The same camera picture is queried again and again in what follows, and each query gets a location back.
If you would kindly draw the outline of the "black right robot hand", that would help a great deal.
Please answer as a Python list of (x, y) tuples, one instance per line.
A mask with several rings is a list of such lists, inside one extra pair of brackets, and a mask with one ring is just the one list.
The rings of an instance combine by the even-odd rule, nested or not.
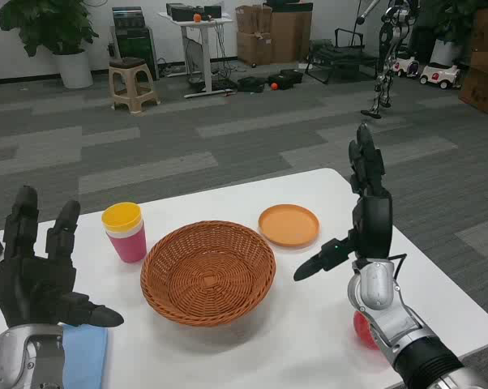
[(353, 227), (344, 239), (332, 239), (318, 254), (305, 261), (293, 275), (304, 280), (319, 271), (330, 271), (355, 253), (359, 259), (386, 259), (392, 244), (392, 195), (383, 187), (385, 174), (381, 151), (375, 146), (367, 124), (357, 129), (357, 138), (349, 143), (352, 192), (358, 195), (352, 212)]

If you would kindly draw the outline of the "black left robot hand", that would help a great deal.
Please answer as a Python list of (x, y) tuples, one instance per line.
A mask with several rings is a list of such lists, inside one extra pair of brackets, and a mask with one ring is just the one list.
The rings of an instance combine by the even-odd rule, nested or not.
[(71, 255), (80, 203), (68, 201), (47, 231), (45, 258), (35, 255), (38, 231), (38, 195), (22, 186), (6, 218), (0, 262), (0, 310), (8, 327), (28, 324), (117, 327), (124, 318), (115, 310), (96, 305), (74, 291), (76, 269)]

